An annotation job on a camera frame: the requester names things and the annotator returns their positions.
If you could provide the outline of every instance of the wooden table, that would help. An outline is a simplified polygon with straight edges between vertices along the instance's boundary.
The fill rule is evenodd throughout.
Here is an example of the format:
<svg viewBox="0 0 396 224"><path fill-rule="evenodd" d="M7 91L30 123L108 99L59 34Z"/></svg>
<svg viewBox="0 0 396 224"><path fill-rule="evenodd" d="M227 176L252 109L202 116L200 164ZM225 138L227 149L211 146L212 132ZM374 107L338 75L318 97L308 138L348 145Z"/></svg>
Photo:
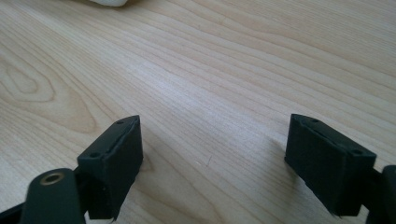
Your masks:
<svg viewBox="0 0 396 224"><path fill-rule="evenodd" d="M291 113L396 163L396 2L0 2L0 210L140 115L117 223L363 223L284 162ZM90 221L89 223L108 223Z"/></svg>

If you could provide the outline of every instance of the light wood surface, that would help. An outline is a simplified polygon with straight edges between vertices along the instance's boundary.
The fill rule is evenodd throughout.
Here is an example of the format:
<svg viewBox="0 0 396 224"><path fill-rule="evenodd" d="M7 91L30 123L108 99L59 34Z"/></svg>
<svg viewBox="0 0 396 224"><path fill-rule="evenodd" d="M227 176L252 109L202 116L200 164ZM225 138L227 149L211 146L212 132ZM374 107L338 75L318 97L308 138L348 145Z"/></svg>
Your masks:
<svg viewBox="0 0 396 224"><path fill-rule="evenodd" d="M395 59L391 0L2 0L0 210L138 114L145 159L116 223L363 223L288 169L289 119L396 163Z"/></svg>

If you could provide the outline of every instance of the white object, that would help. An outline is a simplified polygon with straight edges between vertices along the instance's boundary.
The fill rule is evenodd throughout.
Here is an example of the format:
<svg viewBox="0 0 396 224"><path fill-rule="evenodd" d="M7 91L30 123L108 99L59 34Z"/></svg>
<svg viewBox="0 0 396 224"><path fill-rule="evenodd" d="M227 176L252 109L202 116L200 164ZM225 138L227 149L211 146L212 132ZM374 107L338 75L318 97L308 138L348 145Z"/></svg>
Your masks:
<svg viewBox="0 0 396 224"><path fill-rule="evenodd" d="M122 7L128 0L91 0L91 1L107 7Z"/></svg>

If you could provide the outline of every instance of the screw hole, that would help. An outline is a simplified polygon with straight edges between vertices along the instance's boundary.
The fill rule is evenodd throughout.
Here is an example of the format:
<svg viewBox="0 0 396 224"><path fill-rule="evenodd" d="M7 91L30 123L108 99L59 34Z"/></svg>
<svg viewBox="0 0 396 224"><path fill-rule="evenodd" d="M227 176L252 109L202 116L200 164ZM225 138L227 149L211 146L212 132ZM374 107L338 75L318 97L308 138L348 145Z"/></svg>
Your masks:
<svg viewBox="0 0 396 224"><path fill-rule="evenodd" d="M356 154L356 155L361 155L361 154L363 154L362 151L357 150L357 149L353 149L353 150L352 150L352 153L353 153L353 154Z"/></svg>
<svg viewBox="0 0 396 224"><path fill-rule="evenodd" d="M64 178L64 174L62 174L62 173L49 174L49 175L44 176L40 180L40 184L43 186L53 185L53 184L61 181L63 178Z"/></svg>
<svg viewBox="0 0 396 224"><path fill-rule="evenodd" d="M100 153L98 153L98 152L93 152L93 153L90 154L91 158L97 158L99 156L100 156Z"/></svg>

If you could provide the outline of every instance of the black mechanical part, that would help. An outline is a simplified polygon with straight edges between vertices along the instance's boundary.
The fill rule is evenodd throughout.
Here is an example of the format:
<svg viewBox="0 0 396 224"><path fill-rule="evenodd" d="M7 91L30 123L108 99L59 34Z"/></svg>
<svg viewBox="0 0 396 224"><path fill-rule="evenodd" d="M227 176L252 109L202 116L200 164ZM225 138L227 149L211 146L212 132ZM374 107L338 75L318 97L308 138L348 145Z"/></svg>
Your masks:
<svg viewBox="0 0 396 224"><path fill-rule="evenodd" d="M26 202L0 214L0 223L85 223L117 219L143 161L140 118L120 119L80 156L78 168L57 169L35 178Z"/></svg>
<svg viewBox="0 0 396 224"><path fill-rule="evenodd" d="M363 204L367 223L396 223L396 166L380 174L375 158L320 120L291 115L285 161L330 213L356 216Z"/></svg>

